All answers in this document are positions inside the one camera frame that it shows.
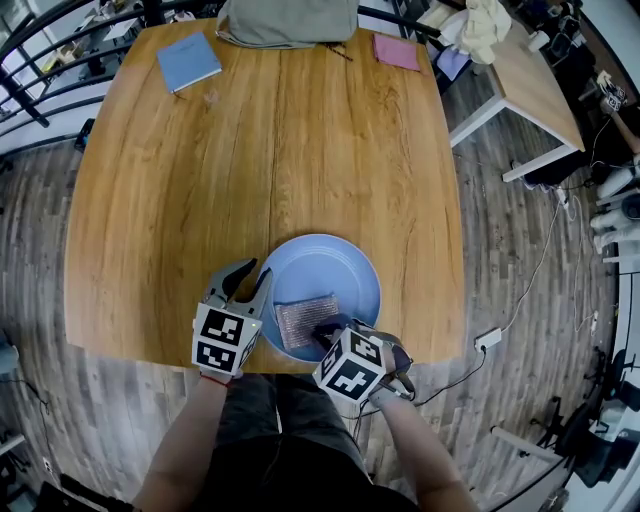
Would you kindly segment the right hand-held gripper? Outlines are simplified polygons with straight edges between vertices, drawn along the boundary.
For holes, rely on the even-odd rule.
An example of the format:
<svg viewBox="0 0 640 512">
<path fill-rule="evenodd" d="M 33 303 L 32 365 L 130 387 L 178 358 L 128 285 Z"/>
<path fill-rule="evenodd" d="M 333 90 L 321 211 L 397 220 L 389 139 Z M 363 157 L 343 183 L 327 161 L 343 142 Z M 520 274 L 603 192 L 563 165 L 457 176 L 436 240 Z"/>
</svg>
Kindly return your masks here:
<svg viewBox="0 0 640 512">
<path fill-rule="evenodd" d="M 321 324 L 313 339 L 327 350 L 312 377 L 320 389 L 346 401 L 364 401 L 379 388 L 414 397 L 413 359 L 396 336 L 363 322 Z"/>
</svg>

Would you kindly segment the grey scrubbing sponge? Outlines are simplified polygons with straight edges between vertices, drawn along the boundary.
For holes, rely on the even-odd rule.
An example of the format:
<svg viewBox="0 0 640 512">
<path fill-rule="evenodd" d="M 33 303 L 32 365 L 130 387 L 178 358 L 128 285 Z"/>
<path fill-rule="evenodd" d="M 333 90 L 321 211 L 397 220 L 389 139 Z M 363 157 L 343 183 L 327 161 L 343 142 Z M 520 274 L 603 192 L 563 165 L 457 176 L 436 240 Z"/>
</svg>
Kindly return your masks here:
<svg viewBox="0 0 640 512">
<path fill-rule="evenodd" d="M 335 295 L 325 295 L 296 302 L 277 303 L 276 322 L 287 352 L 314 345 L 313 331 L 328 317 L 339 312 Z"/>
</svg>

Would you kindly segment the large blue plate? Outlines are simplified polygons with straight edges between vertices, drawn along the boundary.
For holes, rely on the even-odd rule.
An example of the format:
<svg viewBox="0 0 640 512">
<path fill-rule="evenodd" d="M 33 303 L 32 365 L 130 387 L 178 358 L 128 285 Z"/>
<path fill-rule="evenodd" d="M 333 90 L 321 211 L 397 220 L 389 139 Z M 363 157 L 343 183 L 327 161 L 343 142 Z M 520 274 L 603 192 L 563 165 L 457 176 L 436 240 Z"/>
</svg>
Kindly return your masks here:
<svg viewBox="0 0 640 512">
<path fill-rule="evenodd" d="M 281 304 L 333 297 L 338 311 L 374 326 L 380 316 L 381 286 L 369 258 L 352 243 L 328 234 L 293 238 L 276 248 L 263 264 L 272 271 L 268 299 L 262 311 L 262 334 L 286 357 L 318 363 L 325 354 L 317 342 L 285 347 L 277 321 Z"/>
</svg>

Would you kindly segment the person's right forearm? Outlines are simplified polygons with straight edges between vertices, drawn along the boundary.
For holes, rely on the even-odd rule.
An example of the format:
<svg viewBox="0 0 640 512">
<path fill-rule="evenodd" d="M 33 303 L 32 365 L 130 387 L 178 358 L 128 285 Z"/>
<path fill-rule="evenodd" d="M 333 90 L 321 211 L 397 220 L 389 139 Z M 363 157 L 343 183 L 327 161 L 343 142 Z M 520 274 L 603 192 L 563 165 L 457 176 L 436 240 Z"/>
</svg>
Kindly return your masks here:
<svg viewBox="0 0 640 512">
<path fill-rule="evenodd" d="M 380 388 L 369 396 L 384 416 L 423 512 L 479 512 L 453 458 L 408 400 Z"/>
</svg>

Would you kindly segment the person's grey shorts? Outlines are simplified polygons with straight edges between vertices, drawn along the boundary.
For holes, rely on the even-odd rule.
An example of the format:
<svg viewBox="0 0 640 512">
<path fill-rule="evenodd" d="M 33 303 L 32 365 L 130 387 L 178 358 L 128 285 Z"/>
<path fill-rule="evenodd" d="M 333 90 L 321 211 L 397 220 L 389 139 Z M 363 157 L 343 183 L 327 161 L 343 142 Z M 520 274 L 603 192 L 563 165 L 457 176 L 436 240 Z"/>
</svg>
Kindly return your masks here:
<svg viewBox="0 0 640 512">
<path fill-rule="evenodd" d="M 215 445 L 293 437 L 346 455 L 365 472 L 357 443 L 334 402 L 309 375 L 246 374 L 230 382 Z"/>
</svg>

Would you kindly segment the wooden table with white legs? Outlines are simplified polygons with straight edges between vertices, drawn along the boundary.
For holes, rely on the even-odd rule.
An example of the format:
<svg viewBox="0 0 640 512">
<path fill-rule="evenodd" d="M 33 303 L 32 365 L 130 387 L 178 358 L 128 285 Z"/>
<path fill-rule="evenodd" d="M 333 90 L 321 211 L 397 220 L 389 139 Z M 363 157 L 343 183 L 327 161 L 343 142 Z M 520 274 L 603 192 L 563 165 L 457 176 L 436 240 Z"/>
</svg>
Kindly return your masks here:
<svg viewBox="0 0 640 512">
<path fill-rule="evenodd" d="M 171 94 L 158 50 L 202 32 L 222 71 Z M 380 329 L 419 363 L 465 338 L 456 172 L 426 49 L 380 63 L 248 49 L 212 19 L 143 30 L 102 103 L 73 193 L 64 318 L 72 345 L 186 366 L 211 275 L 306 233 L 358 246 L 381 283 Z"/>
</svg>

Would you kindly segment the person's black shirt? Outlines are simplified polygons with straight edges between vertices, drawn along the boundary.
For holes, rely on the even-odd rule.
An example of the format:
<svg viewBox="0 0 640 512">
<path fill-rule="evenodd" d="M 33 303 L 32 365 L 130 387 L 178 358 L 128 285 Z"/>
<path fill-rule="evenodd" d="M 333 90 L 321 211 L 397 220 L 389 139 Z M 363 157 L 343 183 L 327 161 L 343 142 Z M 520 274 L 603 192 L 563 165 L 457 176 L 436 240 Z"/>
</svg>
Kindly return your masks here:
<svg viewBox="0 0 640 512">
<path fill-rule="evenodd" d="M 216 448 L 189 512 L 420 512 L 346 454 L 293 436 Z"/>
</svg>

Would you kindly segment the white power strip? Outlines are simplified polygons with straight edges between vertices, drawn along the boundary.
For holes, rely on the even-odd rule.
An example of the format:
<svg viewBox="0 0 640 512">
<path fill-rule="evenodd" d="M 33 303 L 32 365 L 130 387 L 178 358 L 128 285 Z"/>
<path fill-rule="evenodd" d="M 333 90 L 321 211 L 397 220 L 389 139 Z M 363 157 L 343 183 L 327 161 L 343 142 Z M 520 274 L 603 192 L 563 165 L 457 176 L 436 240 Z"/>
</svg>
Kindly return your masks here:
<svg viewBox="0 0 640 512">
<path fill-rule="evenodd" d="M 485 352 L 487 349 L 498 344 L 502 340 L 502 329 L 496 327 L 475 338 L 474 347 L 478 352 Z"/>
</svg>

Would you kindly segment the blue notebook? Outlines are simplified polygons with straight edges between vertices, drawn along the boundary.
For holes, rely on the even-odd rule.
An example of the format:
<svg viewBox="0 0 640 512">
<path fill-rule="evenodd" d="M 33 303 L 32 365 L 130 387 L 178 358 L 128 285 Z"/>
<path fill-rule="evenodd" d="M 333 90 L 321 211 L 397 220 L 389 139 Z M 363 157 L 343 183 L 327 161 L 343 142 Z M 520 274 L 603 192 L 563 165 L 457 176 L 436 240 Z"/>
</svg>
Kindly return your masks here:
<svg viewBox="0 0 640 512">
<path fill-rule="evenodd" d="M 202 32 L 158 50 L 156 56 L 171 94 L 222 71 L 221 62 Z"/>
</svg>

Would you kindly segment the grey-green fabric bag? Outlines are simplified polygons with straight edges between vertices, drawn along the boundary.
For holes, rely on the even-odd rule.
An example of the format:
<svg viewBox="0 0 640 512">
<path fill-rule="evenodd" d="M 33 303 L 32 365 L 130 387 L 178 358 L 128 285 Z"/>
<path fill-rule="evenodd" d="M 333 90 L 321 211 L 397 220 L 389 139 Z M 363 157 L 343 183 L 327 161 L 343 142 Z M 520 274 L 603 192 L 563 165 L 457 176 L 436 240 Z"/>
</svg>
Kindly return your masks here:
<svg viewBox="0 0 640 512">
<path fill-rule="evenodd" d="M 226 0 L 218 37 L 246 48 L 309 48 L 342 43 L 358 27 L 359 0 Z"/>
</svg>

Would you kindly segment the pink cloth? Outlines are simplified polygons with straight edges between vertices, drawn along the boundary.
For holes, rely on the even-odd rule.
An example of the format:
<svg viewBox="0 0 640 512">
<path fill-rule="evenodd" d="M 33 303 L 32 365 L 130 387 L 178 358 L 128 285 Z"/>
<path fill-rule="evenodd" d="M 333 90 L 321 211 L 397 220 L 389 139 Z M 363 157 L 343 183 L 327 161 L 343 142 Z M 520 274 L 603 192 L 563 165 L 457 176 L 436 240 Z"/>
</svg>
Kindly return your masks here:
<svg viewBox="0 0 640 512">
<path fill-rule="evenodd" d="M 374 33 L 373 51 L 374 56 L 381 63 L 410 71 L 421 71 L 416 47 L 405 40 Z"/>
</svg>

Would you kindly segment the black metal railing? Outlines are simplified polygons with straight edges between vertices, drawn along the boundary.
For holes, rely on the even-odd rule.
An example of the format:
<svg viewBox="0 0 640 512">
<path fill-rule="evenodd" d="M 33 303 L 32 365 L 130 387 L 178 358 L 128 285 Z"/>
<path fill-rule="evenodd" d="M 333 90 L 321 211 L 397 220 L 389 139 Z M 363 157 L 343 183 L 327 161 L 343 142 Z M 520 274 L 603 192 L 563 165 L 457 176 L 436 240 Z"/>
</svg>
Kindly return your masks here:
<svg viewBox="0 0 640 512">
<path fill-rule="evenodd" d="M 224 0 L 61 0 L 46 12 L 25 14 L 0 44 L 0 138 L 37 123 L 47 129 L 59 114 L 102 101 L 99 93 L 58 107 L 44 103 L 115 78 L 139 33 L 171 23 L 178 12 L 215 15 Z"/>
</svg>

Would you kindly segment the lavender cloth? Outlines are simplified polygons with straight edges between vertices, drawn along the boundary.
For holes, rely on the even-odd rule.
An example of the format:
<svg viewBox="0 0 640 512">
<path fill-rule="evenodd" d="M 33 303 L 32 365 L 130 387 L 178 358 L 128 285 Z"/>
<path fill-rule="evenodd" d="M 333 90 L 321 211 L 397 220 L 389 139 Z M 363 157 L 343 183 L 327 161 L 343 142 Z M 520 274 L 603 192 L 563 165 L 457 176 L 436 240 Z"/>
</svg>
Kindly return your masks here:
<svg viewBox="0 0 640 512">
<path fill-rule="evenodd" d="M 440 53 L 436 65 L 448 80 L 454 81 L 469 60 L 468 53 L 455 46 L 449 46 Z"/>
</svg>

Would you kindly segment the small wooden table white legs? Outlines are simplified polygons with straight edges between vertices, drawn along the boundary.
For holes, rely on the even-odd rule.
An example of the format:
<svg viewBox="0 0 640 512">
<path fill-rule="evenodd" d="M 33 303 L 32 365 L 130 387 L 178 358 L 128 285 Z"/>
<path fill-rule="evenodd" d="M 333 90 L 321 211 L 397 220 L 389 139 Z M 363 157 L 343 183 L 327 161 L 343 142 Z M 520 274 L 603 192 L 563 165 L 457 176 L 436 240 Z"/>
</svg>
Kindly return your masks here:
<svg viewBox="0 0 640 512">
<path fill-rule="evenodd" d="M 517 21 L 494 47 L 495 61 L 486 67 L 493 95 L 449 133 L 456 146 L 504 109 L 556 138 L 561 145 L 502 175 L 508 183 L 577 151 L 585 150 L 578 124 L 553 74 L 538 52 L 528 49 L 529 33 Z"/>
</svg>

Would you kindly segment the cream crumpled cloth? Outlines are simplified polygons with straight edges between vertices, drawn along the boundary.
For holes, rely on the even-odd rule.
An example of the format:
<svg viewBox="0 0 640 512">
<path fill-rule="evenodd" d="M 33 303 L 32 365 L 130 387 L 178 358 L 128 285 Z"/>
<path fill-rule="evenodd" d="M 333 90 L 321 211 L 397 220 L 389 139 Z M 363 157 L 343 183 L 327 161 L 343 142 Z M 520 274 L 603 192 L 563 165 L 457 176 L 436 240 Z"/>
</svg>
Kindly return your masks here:
<svg viewBox="0 0 640 512">
<path fill-rule="evenodd" d="M 495 61 L 494 46 L 505 40 L 512 18 L 499 0 L 466 0 L 466 21 L 455 38 L 456 48 L 477 64 Z"/>
</svg>

